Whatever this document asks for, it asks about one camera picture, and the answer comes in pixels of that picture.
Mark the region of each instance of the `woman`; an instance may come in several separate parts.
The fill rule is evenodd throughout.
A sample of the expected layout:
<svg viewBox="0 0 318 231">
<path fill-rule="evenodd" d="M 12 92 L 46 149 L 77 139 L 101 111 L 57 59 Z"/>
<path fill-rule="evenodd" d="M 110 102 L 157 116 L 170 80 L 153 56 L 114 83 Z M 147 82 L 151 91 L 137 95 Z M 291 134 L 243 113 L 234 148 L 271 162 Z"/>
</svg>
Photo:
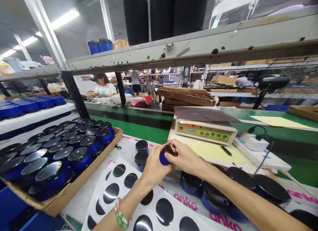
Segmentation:
<svg viewBox="0 0 318 231">
<path fill-rule="evenodd" d="M 163 166 L 160 163 L 159 154 L 167 144 L 174 144 L 179 154 L 177 157 L 174 157 L 166 153 L 165 157 L 173 164 Z M 135 182 L 128 194 L 118 203 L 117 207 L 120 208 L 120 214 L 126 218 L 124 222 L 132 218 L 136 207 L 142 199 L 153 187 L 158 185 L 168 173 L 173 171 L 175 166 L 216 187 L 228 197 L 259 230 L 311 230 L 285 211 L 233 181 L 218 168 L 201 159 L 188 145 L 176 139 L 170 140 L 161 146 L 153 146 L 142 176 Z M 120 225 L 120 222 L 115 215 L 115 209 L 112 209 L 95 226 L 93 231 L 123 230 L 122 227 L 124 227 L 124 225 Z"/>
<path fill-rule="evenodd" d="M 97 83 L 98 86 L 96 87 L 95 91 L 87 93 L 88 100 L 90 100 L 91 97 L 111 97 L 117 94 L 115 86 L 108 80 L 105 73 L 97 75 Z"/>
</svg>

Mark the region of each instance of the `white t-shirt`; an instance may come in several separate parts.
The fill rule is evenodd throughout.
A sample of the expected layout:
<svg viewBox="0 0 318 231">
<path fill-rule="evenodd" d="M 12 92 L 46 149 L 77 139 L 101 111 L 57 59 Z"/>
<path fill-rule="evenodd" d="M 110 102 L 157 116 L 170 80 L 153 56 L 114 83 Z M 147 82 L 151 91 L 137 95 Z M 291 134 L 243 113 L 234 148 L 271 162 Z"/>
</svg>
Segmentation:
<svg viewBox="0 0 318 231">
<path fill-rule="evenodd" d="M 117 94 L 116 88 L 112 83 L 107 83 L 106 86 L 97 86 L 95 91 L 95 94 L 100 95 L 113 95 Z"/>
</svg>

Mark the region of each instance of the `black cylinder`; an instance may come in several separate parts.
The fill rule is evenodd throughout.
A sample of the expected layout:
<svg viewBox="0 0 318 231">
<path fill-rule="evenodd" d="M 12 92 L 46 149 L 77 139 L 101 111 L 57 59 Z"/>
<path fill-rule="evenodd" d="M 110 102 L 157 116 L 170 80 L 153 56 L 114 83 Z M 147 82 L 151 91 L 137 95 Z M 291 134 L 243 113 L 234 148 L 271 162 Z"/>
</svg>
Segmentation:
<svg viewBox="0 0 318 231">
<path fill-rule="evenodd" d="M 173 36 L 203 30 L 208 0 L 176 0 Z"/>
<path fill-rule="evenodd" d="M 175 0 L 150 0 L 151 40 L 173 37 Z"/>
<path fill-rule="evenodd" d="M 147 0 L 123 0 L 126 31 L 130 46 L 149 42 Z"/>
</svg>

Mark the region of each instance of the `cardboard tray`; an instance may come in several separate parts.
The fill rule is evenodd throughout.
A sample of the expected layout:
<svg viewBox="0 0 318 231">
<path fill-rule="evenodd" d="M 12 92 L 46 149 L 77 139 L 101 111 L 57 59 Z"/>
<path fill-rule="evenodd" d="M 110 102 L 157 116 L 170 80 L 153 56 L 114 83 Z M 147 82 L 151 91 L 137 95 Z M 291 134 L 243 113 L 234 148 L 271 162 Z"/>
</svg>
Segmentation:
<svg viewBox="0 0 318 231">
<path fill-rule="evenodd" d="M 46 201 L 39 202 L 29 196 L 17 185 L 14 185 L 2 178 L 1 179 L 17 196 L 19 196 L 28 205 L 34 207 L 35 209 L 41 210 L 50 216 L 55 217 L 79 191 L 82 185 L 90 178 L 93 172 L 98 168 L 102 161 L 104 161 L 104 159 L 109 155 L 109 153 L 122 138 L 123 131 L 120 128 L 116 127 L 113 127 L 113 129 L 115 131 L 115 139 L 105 148 L 105 150 L 85 169 L 85 171 L 82 172 L 82 174 L 73 183 L 68 183 L 60 193 L 56 194 Z"/>
</svg>

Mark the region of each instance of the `paper sheet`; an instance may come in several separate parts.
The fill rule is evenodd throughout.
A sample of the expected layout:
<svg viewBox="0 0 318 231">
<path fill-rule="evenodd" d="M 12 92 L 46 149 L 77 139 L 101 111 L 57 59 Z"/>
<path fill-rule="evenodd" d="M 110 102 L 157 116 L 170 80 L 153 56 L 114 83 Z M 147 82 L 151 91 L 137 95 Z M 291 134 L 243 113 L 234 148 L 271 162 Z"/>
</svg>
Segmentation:
<svg viewBox="0 0 318 231">
<path fill-rule="evenodd" d="M 281 118 L 281 117 L 266 117 L 266 116 L 250 116 L 254 119 L 257 119 L 263 123 L 267 123 L 270 126 L 274 127 L 293 127 L 293 128 L 311 128 L 294 121 Z"/>
<path fill-rule="evenodd" d="M 229 156 L 220 145 L 202 142 L 199 140 L 190 140 L 190 147 L 197 153 L 200 157 L 209 157 L 217 160 L 228 161 L 228 162 L 236 162 L 244 164 L 243 158 L 237 153 L 237 151 L 231 147 L 226 147 L 232 156 Z"/>
</svg>

